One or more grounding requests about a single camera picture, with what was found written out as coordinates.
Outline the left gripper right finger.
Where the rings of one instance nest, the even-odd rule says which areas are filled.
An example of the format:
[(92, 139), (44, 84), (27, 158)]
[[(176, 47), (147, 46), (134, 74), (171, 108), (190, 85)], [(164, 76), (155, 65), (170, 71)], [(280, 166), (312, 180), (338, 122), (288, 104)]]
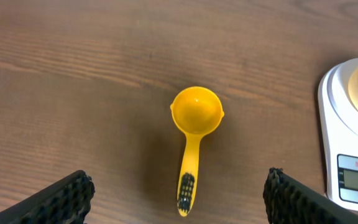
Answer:
[(270, 168), (263, 198), (270, 224), (358, 224), (358, 215)]

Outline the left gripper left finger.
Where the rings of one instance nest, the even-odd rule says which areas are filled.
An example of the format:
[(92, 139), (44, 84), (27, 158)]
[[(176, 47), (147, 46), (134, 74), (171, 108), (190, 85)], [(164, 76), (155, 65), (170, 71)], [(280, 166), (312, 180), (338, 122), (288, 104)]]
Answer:
[(95, 188), (78, 170), (0, 212), (0, 224), (84, 224)]

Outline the yellow plastic measuring scoop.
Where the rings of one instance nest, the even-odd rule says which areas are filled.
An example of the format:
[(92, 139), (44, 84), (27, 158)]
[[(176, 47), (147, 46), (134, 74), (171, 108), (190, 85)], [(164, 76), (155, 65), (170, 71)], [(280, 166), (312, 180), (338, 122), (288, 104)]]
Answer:
[(224, 111), (218, 96), (201, 86), (179, 92), (170, 110), (173, 122), (186, 138), (177, 187), (177, 209), (186, 217), (195, 202), (201, 140), (219, 126)]

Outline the white digital kitchen scale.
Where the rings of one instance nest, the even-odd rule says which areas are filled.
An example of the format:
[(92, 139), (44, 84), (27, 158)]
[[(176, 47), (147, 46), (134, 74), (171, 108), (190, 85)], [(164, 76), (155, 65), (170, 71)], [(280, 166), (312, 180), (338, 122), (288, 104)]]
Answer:
[(336, 65), (319, 83), (318, 105), (326, 161), (326, 195), (358, 211), (358, 111), (349, 97), (349, 79), (358, 58)]

